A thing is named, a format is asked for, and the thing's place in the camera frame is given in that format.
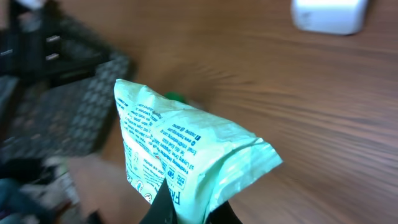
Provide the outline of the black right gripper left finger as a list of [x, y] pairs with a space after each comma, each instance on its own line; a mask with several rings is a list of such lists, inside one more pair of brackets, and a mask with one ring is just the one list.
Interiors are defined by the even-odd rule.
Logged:
[[166, 179], [163, 180], [149, 211], [139, 224], [177, 224], [177, 214]]

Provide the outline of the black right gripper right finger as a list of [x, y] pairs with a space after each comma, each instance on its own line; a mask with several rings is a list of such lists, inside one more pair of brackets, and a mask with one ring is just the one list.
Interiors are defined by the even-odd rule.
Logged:
[[206, 219], [206, 224], [243, 224], [236, 216], [228, 201], [212, 211]]

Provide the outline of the teal snack packet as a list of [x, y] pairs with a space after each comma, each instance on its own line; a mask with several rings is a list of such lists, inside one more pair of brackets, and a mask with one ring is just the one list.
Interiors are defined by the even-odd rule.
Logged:
[[204, 223], [231, 197], [282, 163], [276, 150], [240, 125], [119, 79], [128, 182], [154, 203], [166, 182], [179, 223]]

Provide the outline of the green lid jar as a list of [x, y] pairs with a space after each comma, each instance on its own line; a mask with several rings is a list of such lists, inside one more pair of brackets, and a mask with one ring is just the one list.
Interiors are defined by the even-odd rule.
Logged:
[[186, 97], [180, 93], [170, 91], [170, 92], [167, 92], [164, 96], [169, 100], [174, 100], [174, 101], [178, 101], [178, 102], [187, 104]]

